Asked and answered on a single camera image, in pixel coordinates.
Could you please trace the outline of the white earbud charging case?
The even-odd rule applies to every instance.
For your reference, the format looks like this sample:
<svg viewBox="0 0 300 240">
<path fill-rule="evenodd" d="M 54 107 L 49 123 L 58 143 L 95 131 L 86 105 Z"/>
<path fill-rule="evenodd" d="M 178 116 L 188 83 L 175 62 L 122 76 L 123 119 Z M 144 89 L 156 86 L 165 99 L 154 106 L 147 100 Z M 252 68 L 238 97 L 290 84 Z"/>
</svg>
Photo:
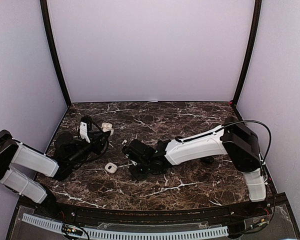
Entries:
<svg viewBox="0 0 300 240">
<path fill-rule="evenodd" d="M 108 132 L 108 131 L 113 132 L 114 131 L 113 125 L 109 122 L 103 122 L 101 124 L 101 129 L 102 129 L 103 132 Z"/>
</svg>

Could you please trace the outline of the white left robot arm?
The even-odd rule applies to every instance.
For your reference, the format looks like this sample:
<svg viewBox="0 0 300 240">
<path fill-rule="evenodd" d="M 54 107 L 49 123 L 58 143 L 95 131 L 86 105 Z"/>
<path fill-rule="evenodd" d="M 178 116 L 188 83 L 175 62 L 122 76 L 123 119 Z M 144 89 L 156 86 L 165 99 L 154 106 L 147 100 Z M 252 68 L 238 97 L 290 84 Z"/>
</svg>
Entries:
<svg viewBox="0 0 300 240">
<path fill-rule="evenodd" d="M 85 115 L 78 127 L 78 137 L 62 133 L 54 142 L 54 155 L 48 156 L 12 137 L 7 130 L 0 131 L 0 184 L 32 200 L 50 218 L 57 218 L 61 208 L 51 190 L 30 179 L 15 165 L 41 173 L 57 181 L 65 180 L 73 171 L 91 162 L 89 155 L 98 158 L 108 150 L 109 137 L 113 135 L 111 123 L 98 126 Z"/>
</svg>

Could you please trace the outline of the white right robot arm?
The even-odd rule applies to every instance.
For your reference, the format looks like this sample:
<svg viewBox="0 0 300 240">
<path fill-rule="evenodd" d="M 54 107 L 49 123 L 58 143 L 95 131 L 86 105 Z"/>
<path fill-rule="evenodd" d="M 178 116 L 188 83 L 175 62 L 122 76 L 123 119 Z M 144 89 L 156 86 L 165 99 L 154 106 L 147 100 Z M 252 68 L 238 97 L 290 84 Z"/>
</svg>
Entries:
<svg viewBox="0 0 300 240">
<path fill-rule="evenodd" d="M 263 167 L 267 155 L 261 153 L 258 135 L 247 126 L 246 120 L 227 117 L 223 124 L 211 130 L 160 140 L 155 148 L 134 139 L 122 147 L 122 153 L 132 161 L 129 171 L 138 181 L 188 161 L 208 162 L 214 156 L 227 155 L 243 174 L 248 188 L 250 202 L 245 205 L 245 213 L 256 217 L 265 208 L 267 180 Z"/>
</svg>

